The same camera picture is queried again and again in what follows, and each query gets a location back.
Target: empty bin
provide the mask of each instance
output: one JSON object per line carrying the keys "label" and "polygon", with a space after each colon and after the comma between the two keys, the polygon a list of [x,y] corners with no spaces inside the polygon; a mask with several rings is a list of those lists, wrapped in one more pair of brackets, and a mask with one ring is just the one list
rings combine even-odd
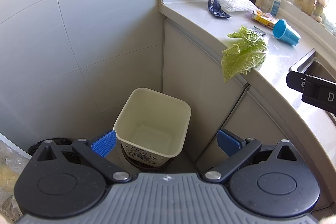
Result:
{"label": "empty bin", "polygon": [[186,102],[139,88],[128,98],[113,129],[129,157],[158,167],[181,152],[190,115]]}

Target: kitchen sink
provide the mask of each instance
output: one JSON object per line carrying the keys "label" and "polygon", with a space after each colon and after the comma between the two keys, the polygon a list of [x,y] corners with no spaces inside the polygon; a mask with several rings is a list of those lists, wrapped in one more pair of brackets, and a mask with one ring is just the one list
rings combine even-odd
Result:
{"label": "kitchen sink", "polygon": [[[290,67],[290,70],[312,75],[336,83],[336,70],[315,50],[312,49],[308,54]],[[327,112],[336,125],[334,114]]]}

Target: backsplash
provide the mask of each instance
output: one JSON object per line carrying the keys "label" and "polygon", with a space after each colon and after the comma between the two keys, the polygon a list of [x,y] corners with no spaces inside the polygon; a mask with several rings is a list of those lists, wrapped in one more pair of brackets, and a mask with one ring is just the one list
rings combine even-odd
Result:
{"label": "backsplash", "polygon": [[161,91],[163,21],[157,0],[0,0],[0,132],[27,150],[111,129]]}

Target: blue cup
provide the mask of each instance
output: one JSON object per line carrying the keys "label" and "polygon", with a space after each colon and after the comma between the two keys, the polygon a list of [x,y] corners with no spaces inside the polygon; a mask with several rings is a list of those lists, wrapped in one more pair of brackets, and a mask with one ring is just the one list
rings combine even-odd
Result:
{"label": "blue cup", "polygon": [[286,20],[280,19],[273,28],[273,35],[276,39],[284,41],[290,45],[297,45],[301,35],[294,31],[293,28],[288,25]]}

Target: white countertop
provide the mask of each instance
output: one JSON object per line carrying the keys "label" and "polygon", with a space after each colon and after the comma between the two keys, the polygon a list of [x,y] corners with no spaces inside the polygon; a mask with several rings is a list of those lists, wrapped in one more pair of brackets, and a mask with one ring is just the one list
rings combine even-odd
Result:
{"label": "white countertop", "polygon": [[272,30],[245,17],[246,12],[231,12],[229,19],[210,14],[207,3],[161,4],[160,12],[196,36],[216,54],[229,47],[226,35],[241,25],[257,26],[267,33],[269,53],[264,63],[244,76],[245,80],[271,105],[283,120],[287,137],[298,148],[322,187],[336,200],[336,126],[327,113],[301,101],[302,94],[286,85],[289,68],[313,48],[315,42],[302,30],[297,46],[278,41]]}

